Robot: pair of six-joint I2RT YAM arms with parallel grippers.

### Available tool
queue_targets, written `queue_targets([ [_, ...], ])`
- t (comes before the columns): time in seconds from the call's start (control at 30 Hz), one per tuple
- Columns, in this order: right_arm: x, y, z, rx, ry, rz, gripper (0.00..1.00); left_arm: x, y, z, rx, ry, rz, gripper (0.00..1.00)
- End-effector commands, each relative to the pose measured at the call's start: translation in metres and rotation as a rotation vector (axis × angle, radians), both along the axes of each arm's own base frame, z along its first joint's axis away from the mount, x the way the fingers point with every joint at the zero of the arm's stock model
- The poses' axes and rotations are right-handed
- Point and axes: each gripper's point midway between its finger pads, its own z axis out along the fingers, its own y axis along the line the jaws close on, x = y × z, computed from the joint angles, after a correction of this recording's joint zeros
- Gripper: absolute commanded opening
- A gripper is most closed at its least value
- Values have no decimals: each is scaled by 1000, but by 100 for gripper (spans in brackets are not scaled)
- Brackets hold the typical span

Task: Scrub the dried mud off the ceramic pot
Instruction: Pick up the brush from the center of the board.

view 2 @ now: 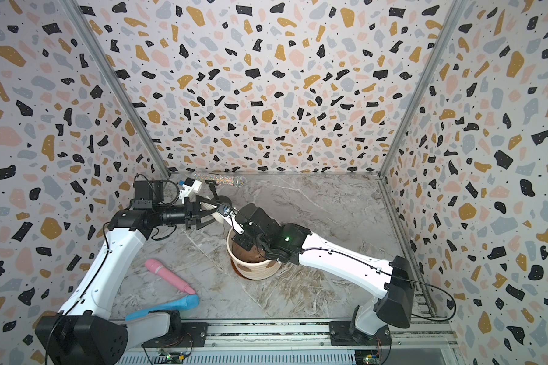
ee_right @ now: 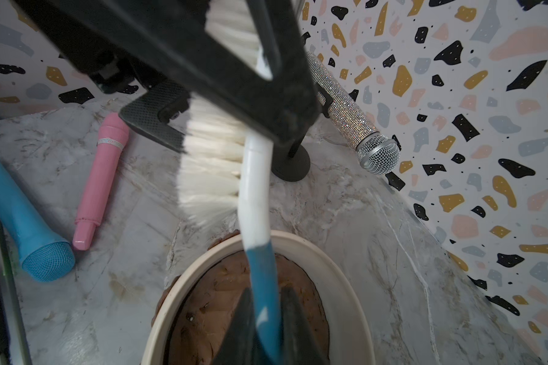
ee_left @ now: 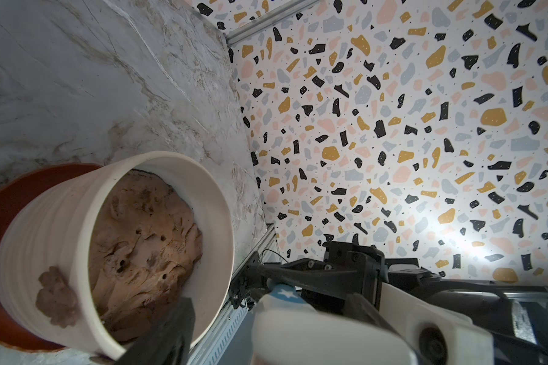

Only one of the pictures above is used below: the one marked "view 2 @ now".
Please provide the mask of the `cream ceramic pot with soil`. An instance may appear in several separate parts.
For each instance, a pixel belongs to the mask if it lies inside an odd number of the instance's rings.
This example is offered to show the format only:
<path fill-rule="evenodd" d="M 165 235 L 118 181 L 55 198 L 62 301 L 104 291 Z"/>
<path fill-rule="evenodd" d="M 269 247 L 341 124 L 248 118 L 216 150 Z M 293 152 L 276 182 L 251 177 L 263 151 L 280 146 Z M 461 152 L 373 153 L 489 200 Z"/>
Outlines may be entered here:
<path fill-rule="evenodd" d="M 226 249 L 230 260 L 236 264 L 237 269 L 243 275 L 242 278 L 251 281 L 265 280 L 280 270 L 281 263 L 261 257 L 256 247 L 250 251 L 242 249 L 233 240 L 236 236 L 237 234 L 232 229 L 228 232 Z"/>

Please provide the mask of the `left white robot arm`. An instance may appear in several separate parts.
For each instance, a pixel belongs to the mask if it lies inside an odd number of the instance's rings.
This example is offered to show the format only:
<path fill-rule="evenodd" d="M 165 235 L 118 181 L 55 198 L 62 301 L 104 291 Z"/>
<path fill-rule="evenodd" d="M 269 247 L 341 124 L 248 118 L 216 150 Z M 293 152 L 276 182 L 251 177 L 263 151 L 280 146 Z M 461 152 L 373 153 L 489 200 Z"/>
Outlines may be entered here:
<path fill-rule="evenodd" d="M 118 211 L 105 225 L 104 244 L 73 295 L 35 329 L 51 364 L 116 364 L 123 354 L 153 339 L 178 335 L 176 310 L 155 310 L 138 319 L 112 321 L 111 310 L 136 254 L 155 228 L 184 225 L 204 228 L 203 217 L 231 200 L 196 196 L 184 205 L 151 205 Z"/>

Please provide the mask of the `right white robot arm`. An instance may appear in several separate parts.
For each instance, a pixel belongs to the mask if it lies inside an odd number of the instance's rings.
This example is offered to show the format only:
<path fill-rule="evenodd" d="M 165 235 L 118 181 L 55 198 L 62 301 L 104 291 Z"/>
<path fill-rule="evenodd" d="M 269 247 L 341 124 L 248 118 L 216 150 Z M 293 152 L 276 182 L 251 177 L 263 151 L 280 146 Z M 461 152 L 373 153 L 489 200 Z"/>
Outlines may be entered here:
<path fill-rule="evenodd" d="M 279 224 L 254 204 L 240 211 L 227 208 L 225 222 L 242 249 L 256 248 L 267 261 L 292 263 L 336 275 L 371 294 L 367 304 L 356 307 L 353 329 L 377 335 L 386 326 L 411 327 L 414 283 L 411 264 L 400 255 L 377 259 L 331 243 L 294 223 Z"/>

